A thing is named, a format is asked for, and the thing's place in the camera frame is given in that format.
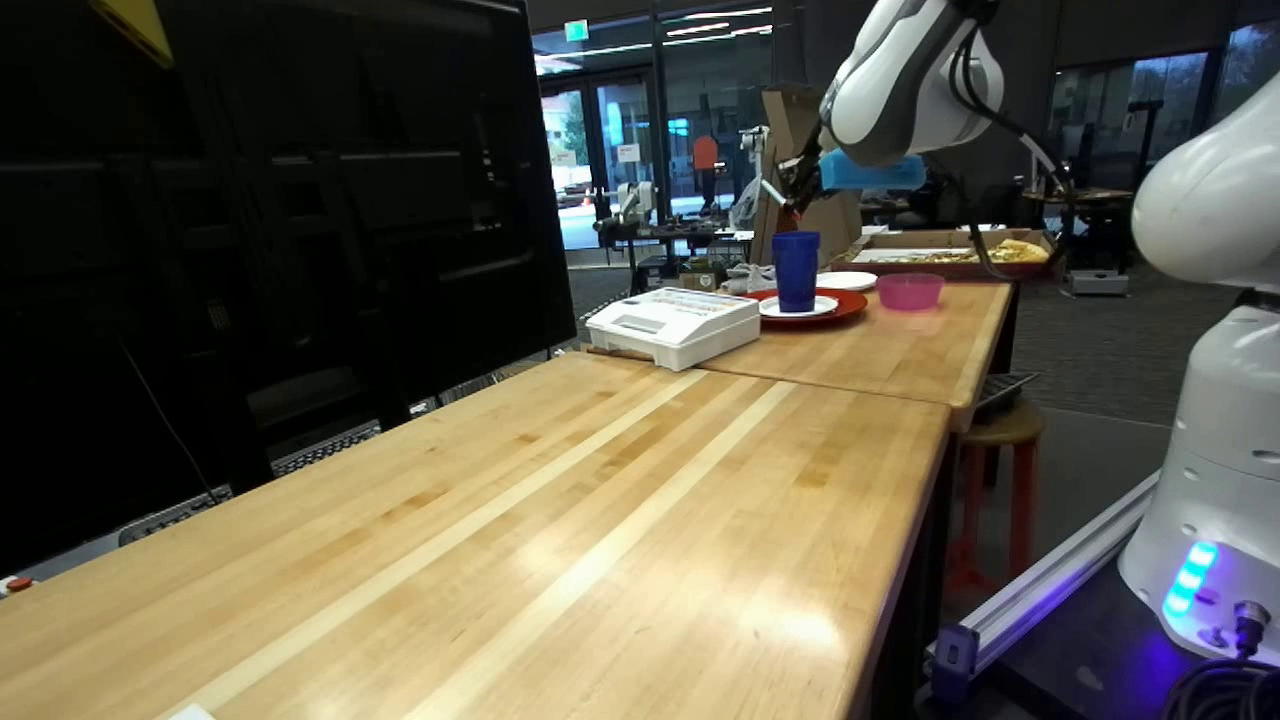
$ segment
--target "person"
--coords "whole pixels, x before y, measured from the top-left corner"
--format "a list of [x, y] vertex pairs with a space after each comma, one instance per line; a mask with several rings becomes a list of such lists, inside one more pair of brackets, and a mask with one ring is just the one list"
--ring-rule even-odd
[[693, 184], [703, 197], [703, 214], [715, 207], [719, 143], [711, 134], [693, 139]]

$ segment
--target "red plate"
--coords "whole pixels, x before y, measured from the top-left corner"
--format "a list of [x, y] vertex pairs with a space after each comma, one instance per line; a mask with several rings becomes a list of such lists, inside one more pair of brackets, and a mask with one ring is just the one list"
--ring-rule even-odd
[[765, 328], [832, 328], [832, 324], [854, 324], [869, 309], [865, 292], [818, 292], [818, 298], [832, 298], [835, 314], [827, 314], [827, 316], [789, 316], [789, 319], [759, 316], [759, 324]]

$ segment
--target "wooden countertop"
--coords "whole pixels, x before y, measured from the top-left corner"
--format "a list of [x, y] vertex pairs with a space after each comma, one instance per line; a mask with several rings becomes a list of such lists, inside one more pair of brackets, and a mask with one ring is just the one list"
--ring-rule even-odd
[[4, 601], [0, 709], [840, 717], [943, 438], [936, 404], [560, 357]]
[[765, 333], [707, 367], [928, 402], [969, 428], [1009, 299], [1009, 283], [943, 283], [936, 314], [889, 314], [869, 292], [858, 324]]

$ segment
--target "blue cup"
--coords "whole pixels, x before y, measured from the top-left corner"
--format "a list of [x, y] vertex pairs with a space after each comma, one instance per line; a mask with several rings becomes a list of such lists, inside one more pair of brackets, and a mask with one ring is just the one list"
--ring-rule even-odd
[[812, 314], [818, 298], [818, 234], [778, 234], [772, 238], [772, 277], [782, 314]]

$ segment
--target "wooden table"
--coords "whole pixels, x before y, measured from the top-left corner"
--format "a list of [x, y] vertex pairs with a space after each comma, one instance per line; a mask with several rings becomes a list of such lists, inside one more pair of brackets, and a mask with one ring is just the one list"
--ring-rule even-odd
[[952, 428], [974, 424], [980, 381], [1009, 316], [1009, 283], [943, 283], [936, 314], [889, 314], [869, 292], [858, 324], [765, 333], [707, 367], [858, 389], [952, 410]]
[[4, 717], [840, 717], [948, 410], [564, 357], [0, 606]]

